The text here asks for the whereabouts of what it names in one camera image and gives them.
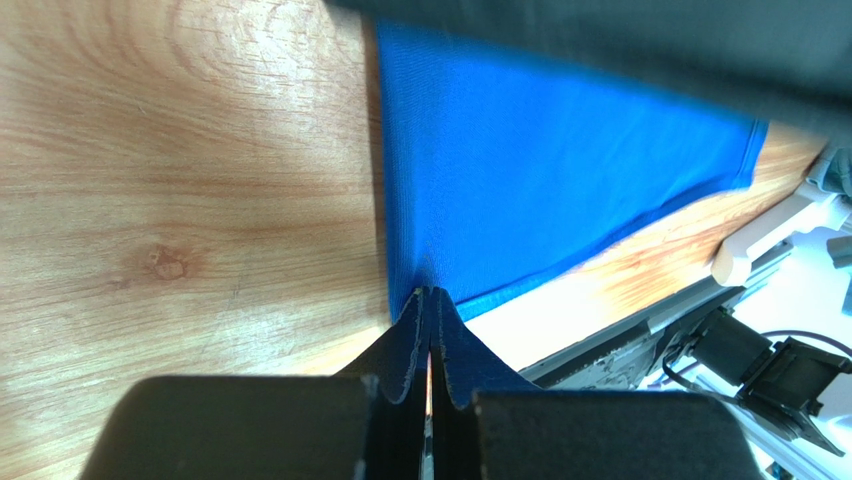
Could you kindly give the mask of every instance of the wooden table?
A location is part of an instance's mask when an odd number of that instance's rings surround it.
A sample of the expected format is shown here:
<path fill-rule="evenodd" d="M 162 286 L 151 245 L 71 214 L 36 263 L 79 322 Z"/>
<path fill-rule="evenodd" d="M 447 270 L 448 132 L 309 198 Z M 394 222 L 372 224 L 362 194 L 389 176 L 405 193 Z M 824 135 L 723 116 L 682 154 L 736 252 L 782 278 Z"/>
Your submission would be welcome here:
<path fill-rule="evenodd" d="M 380 335 L 380 137 L 371 29 L 318 0 L 5 1 L 0 478 L 75 476 L 144 377 L 333 372 Z M 687 286 L 818 149 L 773 129 L 751 191 L 543 287 L 570 312 L 471 326 L 521 367 Z"/>

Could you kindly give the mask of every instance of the blue cloth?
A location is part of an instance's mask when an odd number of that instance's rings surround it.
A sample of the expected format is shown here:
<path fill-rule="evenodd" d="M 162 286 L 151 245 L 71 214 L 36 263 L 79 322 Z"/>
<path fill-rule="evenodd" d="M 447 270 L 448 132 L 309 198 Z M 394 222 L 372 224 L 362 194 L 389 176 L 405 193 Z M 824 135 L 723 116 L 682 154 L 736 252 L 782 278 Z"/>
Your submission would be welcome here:
<path fill-rule="evenodd" d="M 765 122 L 507 47 L 377 28 L 394 319 L 424 285 L 471 319 L 751 183 Z"/>

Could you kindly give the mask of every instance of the folded blue cloth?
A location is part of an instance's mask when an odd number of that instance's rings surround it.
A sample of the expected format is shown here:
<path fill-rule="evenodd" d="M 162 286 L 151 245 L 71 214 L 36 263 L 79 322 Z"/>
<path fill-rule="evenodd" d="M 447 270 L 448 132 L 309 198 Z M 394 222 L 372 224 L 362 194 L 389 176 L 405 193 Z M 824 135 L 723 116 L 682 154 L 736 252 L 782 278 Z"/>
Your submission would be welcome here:
<path fill-rule="evenodd" d="M 468 320 L 751 183 L 765 122 L 507 47 L 377 28 L 394 319 L 428 285 Z"/>

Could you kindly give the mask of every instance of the white bracket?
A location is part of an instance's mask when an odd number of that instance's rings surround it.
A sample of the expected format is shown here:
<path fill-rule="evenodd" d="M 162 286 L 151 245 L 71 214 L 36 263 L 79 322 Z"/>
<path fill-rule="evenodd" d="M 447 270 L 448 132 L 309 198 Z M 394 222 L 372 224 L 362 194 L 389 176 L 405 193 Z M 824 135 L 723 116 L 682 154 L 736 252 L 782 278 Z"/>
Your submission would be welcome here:
<path fill-rule="evenodd" d="M 751 263 L 793 233 L 816 227 L 840 230 L 852 216 L 852 206 L 836 193 L 826 193 L 803 182 L 792 195 L 722 242 L 711 272 L 719 285 L 745 284 Z"/>

